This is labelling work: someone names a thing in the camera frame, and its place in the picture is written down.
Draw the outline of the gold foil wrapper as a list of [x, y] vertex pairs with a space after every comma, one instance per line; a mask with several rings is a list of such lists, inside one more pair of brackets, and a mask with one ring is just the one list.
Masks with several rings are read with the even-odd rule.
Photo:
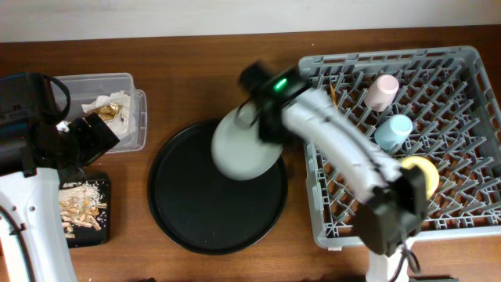
[[122, 105], [116, 103], [109, 103], [107, 105], [91, 109], [88, 113], [98, 114], [103, 121], [112, 121], [120, 114], [122, 107]]

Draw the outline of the white tissue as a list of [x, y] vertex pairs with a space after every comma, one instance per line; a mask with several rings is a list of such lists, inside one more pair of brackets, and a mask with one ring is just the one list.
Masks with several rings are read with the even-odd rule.
[[81, 109], [86, 114], [96, 113], [119, 138], [123, 139], [131, 131], [129, 124], [133, 121], [130, 114], [131, 97], [124, 90], [113, 92], [108, 96], [98, 96], [89, 104], [82, 104]]

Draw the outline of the wooden chopstick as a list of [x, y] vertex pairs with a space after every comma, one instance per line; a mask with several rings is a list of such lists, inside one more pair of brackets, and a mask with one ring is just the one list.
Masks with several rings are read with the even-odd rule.
[[333, 102], [333, 107], [334, 107], [335, 110], [337, 110], [338, 109], [338, 105], [337, 105], [336, 91], [335, 91], [333, 83], [331, 81], [329, 82], [329, 88], [330, 88], [330, 97], [331, 97], [332, 102]]

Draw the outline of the grey round plate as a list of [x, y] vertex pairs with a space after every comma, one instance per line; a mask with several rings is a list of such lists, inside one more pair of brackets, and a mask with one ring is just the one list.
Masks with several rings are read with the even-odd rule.
[[217, 125], [211, 141], [216, 168], [230, 179], [257, 178], [279, 159], [283, 147], [259, 139], [257, 115], [251, 103], [229, 112]]

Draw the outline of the food scraps and rice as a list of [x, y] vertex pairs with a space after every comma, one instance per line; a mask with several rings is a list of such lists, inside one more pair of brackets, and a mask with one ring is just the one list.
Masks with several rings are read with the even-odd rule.
[[106, 228], [107, 203], [97, 182], [64, 183], [59, 191], [59, 209], [67, 239], [82, 239], [82, 231]]

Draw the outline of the pink cup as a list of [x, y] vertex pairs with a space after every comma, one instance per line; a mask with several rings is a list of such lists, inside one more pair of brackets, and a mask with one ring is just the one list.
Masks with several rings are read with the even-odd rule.
[[398, 79], [389, 74], [382, 74], [368, 88], [364, 104], [376, 112], [383, 112], [393, 103], [398, 90]]

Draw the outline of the blue cup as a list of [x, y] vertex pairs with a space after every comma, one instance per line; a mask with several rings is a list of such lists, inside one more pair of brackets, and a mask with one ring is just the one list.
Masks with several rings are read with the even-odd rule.
[[412, 120], [405, 115], [396, 114], [377, 128], [374, 139], [381, 149], [389, 151], [394, 146], [401, 146], [412, 130]]

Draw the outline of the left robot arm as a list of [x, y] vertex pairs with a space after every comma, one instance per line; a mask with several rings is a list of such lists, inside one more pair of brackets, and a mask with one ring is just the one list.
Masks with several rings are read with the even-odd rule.
[[119, 139], [97, 114], [60, 131], [71, 105], [59, 79], [1, 79], [1, 249], [12, 281], [75, 281], [57, 204], [60, 173], [90, 165]]

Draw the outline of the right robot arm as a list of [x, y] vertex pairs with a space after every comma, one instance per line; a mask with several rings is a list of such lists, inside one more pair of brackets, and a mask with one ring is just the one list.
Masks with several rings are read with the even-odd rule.
[[411, 247], [426, 217], [424, 172], [403, 168], [370, 142], [295, 68], [273, 74], [256, 62], [242, 71], [239, 84], [255, 106], [251, 123], [260, 141], [311, 141], [351, 185], [359, 200], [353, 230], [369, 249], [366, 280], [408, 281], [420, 273]]

